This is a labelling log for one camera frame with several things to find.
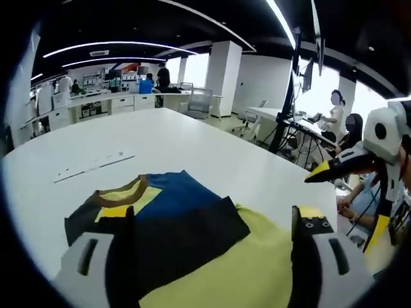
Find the glass window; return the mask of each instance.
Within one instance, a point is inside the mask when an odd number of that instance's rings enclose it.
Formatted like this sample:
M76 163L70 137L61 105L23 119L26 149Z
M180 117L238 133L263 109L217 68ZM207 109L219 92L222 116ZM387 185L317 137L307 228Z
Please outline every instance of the glass window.
M301 72L304 72L308 65L307 60L300 60L299 65ZM331 92L338 89L340 83L340 74L329 67L322 67L322 74L320 77L319 66L314 64L313 78L311 81L311 90L302 93L302 89L298 93L295 100L295 110L305 111L308 116L314 116L317 112L328 115L333 108L330 102Z
M170 72L170 83L177 83L180 71L181 58L169 59L166 63L166 67Z
M187 58L184 82L192 82L195 87L204 88L208 69L209 54L193 55Z
M387 101L374 90L368 88L361 82L357 82L355 87L354 105L351 113L359 114L364 122L367 121L371 110L387 107Z

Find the black pole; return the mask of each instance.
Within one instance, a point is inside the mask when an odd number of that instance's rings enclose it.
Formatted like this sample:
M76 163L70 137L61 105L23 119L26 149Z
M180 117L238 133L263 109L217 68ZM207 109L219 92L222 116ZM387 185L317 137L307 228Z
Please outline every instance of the black pole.
M294 56L293 56L293 64L292 70L297 73L298 68L298 59L300 55L300 48L301 48L301 31L300 28L295 29L295 49L294 49ZM277 153L279 150L279 145L281 140L283 139L284 131L286 125L284 124L283 120L290 118L290 111L293 103L294 98L294 82L293 82L293 72L290 73L290 77L288 80L288 88L287 93L285 96L285 101L283 105L283 110L277 114L277 129L275 130L274 138L270 144L268 150L271 153Z

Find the led light strip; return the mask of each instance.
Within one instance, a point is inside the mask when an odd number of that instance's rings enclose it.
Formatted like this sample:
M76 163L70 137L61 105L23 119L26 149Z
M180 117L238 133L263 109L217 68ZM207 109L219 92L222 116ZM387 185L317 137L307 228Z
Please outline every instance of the led light strip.
M34 79L37 79L38 77L41 77L41 76L43 76L43 74L38 74L38 75L36 75L36 76L34 76L34 77L31 77L31 81L33 81Z
M265 1L267 2L271 10L274 12L275 16L277 17L278 21L283 27L284 32L287 35L288 40L291 43L291 46L293 46L293 49L295 49L295 39L294 39L293 33L291 32L290 27L285 21L285 18L283 14L281 13L280 8L277 6L277 3L275 3L274 0L265 0Z
M231 35L234 35L237 39L239 39L240 41L242 41L245 45L247 45L251 50L253 51L257 51L254 47L252 47L252 45L250 43L248 43L244 38L240 37L237 33L233 32L233 30L230 30L229 28L227 28L226 26L224 26L223 24L219 23L218 21L216 21L215 19L212 19L210 16L207 16L206 14L203 14L199 11L194 10L193 8L190 8L188 6L185 6L183 4L177 3L175 1L170 1L170 0L159 0L160 2L163 3L168 3L171 4L173 6L178 6L179 8L182 8L183 10L189 11L191 13L194 13L204 19L207 19L208 21L212 22L213 24L219 26L220 28L224 29L225 31L227 31L228 33L230 33Z
M411 96L408 96L405 98L391 98L391 99L388 99L387 101L411 101Z
M165 59L157 59L157 58L140 58L140 57L135 57L135 56L119 56L115 58L100 58L100 59L92 59L92 60L85 60L85 61L79 61L79 62L73 62L70 64L64 64L62 67L67 67L67 66L72 66L72 65L77 65L77 64L83 64L83 63L89 63L89 62L95 62L95 61L105 61L105 60L147 60L147 61L166 61Z
M56 55L57 53L62 53L67 50L72 50L76 48L81 48L81 47L87 47L87 46L97 46L97 45L110 45L110 44L130 44L130 45L144 45L144 46L152 46L152 47L161 47L161 48L168 48L168 49L174 49L178 51L184 51L186 53L191 53L193 55L198 55L198 53L195 53L194 51L178 48L178 47L173 47L173 46L167 46L167 45L162 45L162 44L154 44L154 43L146 43L146 42L126 42L126 41L110 41L110 42L95 42L95 43L87 43L87 44L80 44L80 45L74 45L66 48L62 48L56 51L53 51L52 53L48 53L43 56L43 58L47 58L49 56Z

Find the black ceiling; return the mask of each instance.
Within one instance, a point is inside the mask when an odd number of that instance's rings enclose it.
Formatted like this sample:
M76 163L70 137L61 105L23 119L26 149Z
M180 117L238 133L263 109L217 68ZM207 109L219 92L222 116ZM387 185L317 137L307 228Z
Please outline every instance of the black ceiling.
M314 42L311 0L275 1L288 25L291 28L300 26L303 40ZM258 55L292 56L290 46L275 42L276 38L286 38L286 35L265 0L175 2L224 22L255 46ZM315 4L327 48L369 66L398 91L410 92L411 1L315 0ZM40 36L33 75L43 73L44 77L61 71L64 64L91 59L90 51L110 49L110 57L154 57L167 50L147 46L92 46L42 58L54 50L90 42L125 40L179 47L205 40L233 40L243 50L250 50L242 41L207 19L158 0L66 0L44 14ZM190 50L208 52L210 47ZM184 54L178 52L165 58ZM327 59L326 62L336 69L347 69L341 67L344 65L341 61Z

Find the cabinet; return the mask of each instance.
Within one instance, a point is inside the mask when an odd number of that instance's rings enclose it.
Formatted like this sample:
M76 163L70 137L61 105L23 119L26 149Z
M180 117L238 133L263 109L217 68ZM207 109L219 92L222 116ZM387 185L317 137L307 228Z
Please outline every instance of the cabinet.
M134 96L134 111L144 109L154 109L154 95L136 95Z
M134 106L117 106L112 107L112 114L122 114L123 112L133 112Z
M68 109L54 111L49 114L50 130L57 130L73 124L71 113Z
M112 107L132 106L134 105L134 97L127 96L125 98L115 98L111 100Z

